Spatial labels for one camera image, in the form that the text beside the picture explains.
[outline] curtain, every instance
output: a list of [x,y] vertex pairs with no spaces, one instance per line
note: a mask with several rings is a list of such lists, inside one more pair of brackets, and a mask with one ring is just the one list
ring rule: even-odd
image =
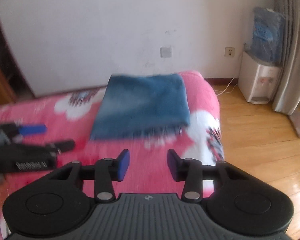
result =
[[300,0],[275,0],[285,16],[282,76],[273,102],[274,111],[292,114],[300,101]]

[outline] dark red baseboard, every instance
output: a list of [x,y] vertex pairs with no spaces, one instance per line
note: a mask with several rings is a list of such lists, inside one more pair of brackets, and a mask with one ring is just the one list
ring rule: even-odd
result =
[[[205,80],[209,83],[211,86],[223,86],[228,85],[232,78],[205,78]],[[235,78],[230,85],[234,86],[238,83],[238,79]]]

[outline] wooden floor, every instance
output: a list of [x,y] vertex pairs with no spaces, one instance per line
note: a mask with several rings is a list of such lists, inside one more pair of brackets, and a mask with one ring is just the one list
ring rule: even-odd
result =
[[287,234],[299,239],[300,139],[288,117],[273,112],[270,105],[247,103],[238,87],[218,99],[226,160],[291,198],[295,212]]

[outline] bed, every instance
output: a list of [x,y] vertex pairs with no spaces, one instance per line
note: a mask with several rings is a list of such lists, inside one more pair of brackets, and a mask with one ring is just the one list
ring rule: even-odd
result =
[[[191,124],[180,136],[89,141],[105,89],[1,106],[0,122],[44,123],[47,126],[45,134],[28,136],[24,138],[24,143],[43,145],[45,142],[73,139],[77,147],[72,152],[58,156],[58,167],[73,160],[79,160],[84,165],[94,164],[102,158],[116,158],[123,149],[128,149],[130,166],[124,181],[113,183],[116,194],[177,192],[180,195],[184,182],[174,182],[171,177],[166,161],[168,149],[174,149],[182,158],[198,159],[207,165],[214,165],[224,155],[220,142],[219,103],[212,87],[198,72],[179,74],[186,86],[191,114]],[[11,194],[47,173],[6,174],[5,187]],[[213,192],[212,182],[204,181],[203,190],[204,196],[209,196]],[[93,196],[93,182],[85,181],[83,191]]]

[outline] folded blue cloth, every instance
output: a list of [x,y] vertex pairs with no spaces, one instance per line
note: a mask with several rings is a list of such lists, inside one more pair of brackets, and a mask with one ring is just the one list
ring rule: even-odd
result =
[[178,74],[111,76],[90,139],[180,134],[189,123],[186,88]]

